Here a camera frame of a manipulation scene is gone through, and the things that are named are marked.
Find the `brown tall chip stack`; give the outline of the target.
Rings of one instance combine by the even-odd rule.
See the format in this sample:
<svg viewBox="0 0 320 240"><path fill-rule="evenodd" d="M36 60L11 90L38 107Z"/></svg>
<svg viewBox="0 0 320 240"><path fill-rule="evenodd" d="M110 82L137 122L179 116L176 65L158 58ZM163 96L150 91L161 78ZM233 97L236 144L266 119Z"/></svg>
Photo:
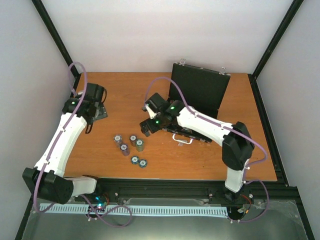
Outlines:
<svg viewBox="0 0 320 240"><path fill-rule="evenodd" d="M135 146L136 146L137 136L133 134L133 135L131 135L131 136L129 137L129 140L130 140L131 145L132 145L133 147L135 147Z"/></svg>

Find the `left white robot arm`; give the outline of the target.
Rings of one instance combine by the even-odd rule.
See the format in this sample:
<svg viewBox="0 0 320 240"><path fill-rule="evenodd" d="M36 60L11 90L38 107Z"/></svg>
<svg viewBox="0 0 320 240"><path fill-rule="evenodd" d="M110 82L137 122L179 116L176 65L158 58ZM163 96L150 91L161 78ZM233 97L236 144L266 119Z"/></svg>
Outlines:
<svg viewBox="0 0 320 240"><path fill-rule="evenodd" d="M81 132L89 134L94 122L106 118L107 90L88 83L85 91L69 98L62 108L58 128L42 157L22 178L35 199L65 204L71 197L86 194L92 201L103 198L104 188L90 176L65 178L70 154Z"/></svg>

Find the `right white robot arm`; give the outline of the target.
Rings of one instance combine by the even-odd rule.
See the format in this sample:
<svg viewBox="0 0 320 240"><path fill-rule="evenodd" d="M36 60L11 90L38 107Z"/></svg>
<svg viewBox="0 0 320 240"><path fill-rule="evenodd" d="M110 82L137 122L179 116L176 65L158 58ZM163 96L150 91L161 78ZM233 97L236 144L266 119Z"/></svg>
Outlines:
<svg viewBox="0 0 320 240"><path fill-rule="evenodd" d="M140 123L145 136L175 124L195 131L222 147L222 161L227 166L225 187L237 193L244 184L245 166L249 162L254 144L245 124L231 124L209 117L181 100L170 103L158 93L144 102L149 118Z"/></svg>

